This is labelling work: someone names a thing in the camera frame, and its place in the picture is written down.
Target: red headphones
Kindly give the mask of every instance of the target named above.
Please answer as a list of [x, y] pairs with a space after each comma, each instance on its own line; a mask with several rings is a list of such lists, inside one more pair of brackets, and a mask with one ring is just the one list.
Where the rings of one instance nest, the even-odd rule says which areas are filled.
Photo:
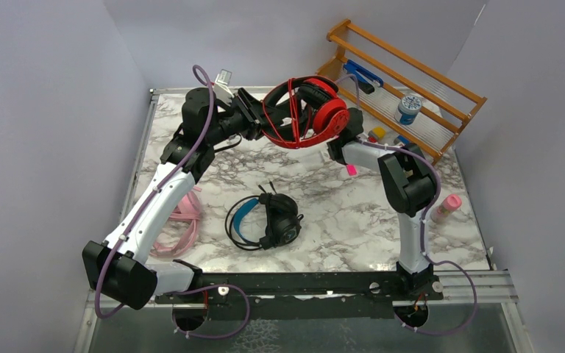
[[[273, 144], [287, 149], [315, 146], [334, 138], [349, 121], [347, 106], [343, 99], [337, 96], [337, 91], [337, 85], [322, 76], [289, 79], [286, 84], [278, 85], [263, 99], [263, 111], [276, 136], [265, 132], [263, 134]], [[278, 107], [276, 104], [285, 93], [289, 93], [291, 124], [276, 128], [267, 114], [266, 106]], [[306, 138], [309, 128], [314, 134]]]

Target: black headphones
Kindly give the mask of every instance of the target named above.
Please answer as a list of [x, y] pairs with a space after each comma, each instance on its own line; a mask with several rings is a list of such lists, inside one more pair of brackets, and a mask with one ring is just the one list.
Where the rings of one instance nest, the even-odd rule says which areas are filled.
[[[226, 214], [226, 218], [224, 219], [226, 234], [239, 249], [247, 251], [270, 249], [287, 245], [298, 238], [300, 229], [302, 228], [300, 221], [304, 218], [304, 215], [298, 215], [298, 204], [291, 197], [282, 193], [276, 193], [273, 184], [271, 182], [269, 184], [275, 193], [267, 193], [265, 189], [259, 185], [259, 188], [263, 191], [262, 194], [244, 197], [236, 202]], [[246, 200], [248, 201], [239, 207], [229, 222], [228, 219], [232, 211], [241, 202]], [[267, 227], [265, 228], [265, 236], [259, 239], [258, 242], [254, 242], [243, 237], [239, 226], [241, 220], [244, 219], [257, 204], [265, 205]], [[235, 233], [244, 241], [243, 243], [233, 238], [232, 229], [235, 229]]]

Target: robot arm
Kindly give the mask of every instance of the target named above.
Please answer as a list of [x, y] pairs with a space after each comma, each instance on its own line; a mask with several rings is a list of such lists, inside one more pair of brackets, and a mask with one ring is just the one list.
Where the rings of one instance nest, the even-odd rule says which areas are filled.
[[[194, 268], [185, 263], [166, 263], [162, 265], [144, 265], [149, 256], [154, 240], [170, 216], [172, 210], [189, 190], [200, 180], [215, 157], [214, 146], [234, 135], [240, 134], [247, 140], [263, 137], [263, 130], [269, 128], [269, 122], [279, 126], [288, 116], [288, 102], [269, 107], [252, 97], [243, 88], [234, 96], [228, 96], [227, 90], [216, 90], [223, 99], [216, 99], [211, 124], [204, 142], [189, 158], [183, 169], [173, 175], [166, 186], [153, 195], [153, 199], [143, 211], [115, 255], [110, 259], [110, 267], [103, 282], [102, 293], [130, 306], [142, 308], [152, 295], [171, 291], [187, 290], [194, 277]], [[204, 127], [205, 116], [209, 110], [208, 91], [205, 88], [191, 90], [182, 106], [183, 122], [166, 145], [151, 184], [144, 195], [149, 194], [157, 180], [166, 177], [182, 160]], [[363, 116], [360, 110], [348, 109], [350, 119], [339, 136], [328, 143], [328, 150], [333, 160], [341, 164], [359, 165], [379, 171], [383, 178], [387, 199], [399, 213], [401, 233], [401, 255], [398, 271], [409, 277], [408, 287], [413, 290], [418, 284], [426, 282], [425, 275], [432, 276], [432, 268], [421, 253], [419, 236], [419, 211], [434, 196], [434, 187], [430, 172], [414, 158], [367, 145], [358, 139], [363, 132]], [[415, 145], [406, 147], [420, 154]], [[99, 273], [107, 260], [110, 250], [124, 234], [124, 228], [136, 217], [137, 210], [143, 203], [141, 198], [118, 227], [98, 244], [90, 241], [83, 250], [83, 260], [88, 281], [92, 289], [96, 288]]]

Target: circular hole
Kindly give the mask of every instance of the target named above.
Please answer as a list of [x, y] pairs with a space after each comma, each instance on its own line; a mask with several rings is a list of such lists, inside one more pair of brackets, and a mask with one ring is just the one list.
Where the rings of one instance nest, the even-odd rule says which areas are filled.
[[415, 310], [415, 307], [412, 305], [408, 307], [394, 307], [393, 311], [402, 322], [411, 327], [420, 327], [425, 324], [429, 314], [426, 307], [418, 307]]
[[205, 322], [206, 313], [204, 315], [194, 315], [192, 310], [174, 310], [172, 318], [174, 323], [183, 331], [194, 331]]

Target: marble surface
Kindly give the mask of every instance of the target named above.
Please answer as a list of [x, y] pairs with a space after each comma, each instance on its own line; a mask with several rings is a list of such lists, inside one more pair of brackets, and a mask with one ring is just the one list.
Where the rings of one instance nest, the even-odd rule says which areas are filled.
[[[253, 91], [261, 99], [263, 89]], [[163, 147], [181, 122], [184, 94], [159, 98], [135, 191], [139, 198], [150, 183]], [[365, 114], [365, 131], [379, 123]], [[392, 133], [388, 140], [393, 140]], [[244, 141], [216, 155], [198, 186], [202, 204], [199, 239], [182, 260], [209, 272], [390, 271], [399, 254], [397, 214], [386, 201], [380, 175], [358, 168], [356, 176], [324, 157], [325, 145], [309, 149], [281, 149], [267, 139]], [[486, 252], [458, 163], [448, 153], [438, 164], [443, 187], [441, 201], [456, 193], [463, 206], [442, 225], [430, 224], [434, 260], [452, 260], [466, 269], [488, 269]], [[257, 252], [235, 247], [224, 232], [224, 217], [237, 200], [260, 191], [271, 180], [279, 193], [298, 202], [305, 215], [299, 238], [288, 246]], [[256, 208], [242, 223], [242, 234], [263, 236], [265, 212]], [[171, 243], [187, 224], [169, 221], [158, 240]], [[149, 263], [160, 260], [149, 258]], [[454, 268], [442, 266], [438, 270]]]

